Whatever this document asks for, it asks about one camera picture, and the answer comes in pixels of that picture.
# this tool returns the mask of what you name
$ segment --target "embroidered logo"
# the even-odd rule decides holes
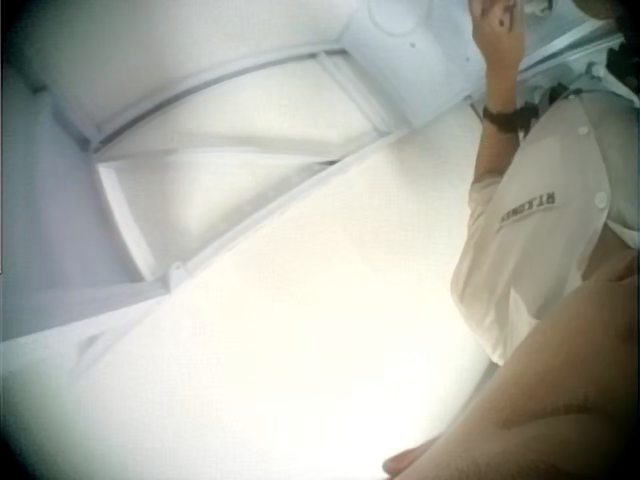
[[[500,226],[503,226],[507,222],[520,218],[527,213],[538,211],[546,207],[555,206],[556,203],[556,192],[539,195],[538,197],[532,198],[531,200],[524,202],[522,205],[519,205],[516,208],[513,208],[505,213],[500,220]]]

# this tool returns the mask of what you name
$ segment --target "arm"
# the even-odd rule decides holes
[[[487,108],[495,113],[516,110],[516,80],[524,57],[522,6],[516,0],[470,0],[473,38],[487,65]],[[520,139],[486,120],[476,159],[476,183],[487,175],[502,176]]]

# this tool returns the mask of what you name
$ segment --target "shirt button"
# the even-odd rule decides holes
[[[596,207],[603,210],[609,206],[609,195],[604,192],[600,192],[596,195]]]

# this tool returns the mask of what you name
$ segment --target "black watch strap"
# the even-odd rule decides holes
[[[496,113],[484,107],[482,117],[504,133],[528,134],[533,121],[539,116],[538,107],[533,103],[526,103],[523,107],[509,113]]]

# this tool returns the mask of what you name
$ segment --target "white shirt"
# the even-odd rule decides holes
[[[558,101],[504,177],[471,187],[452,294],[494,362],[582,283],[605,222],[638,248],[636,115],[609,93]]]

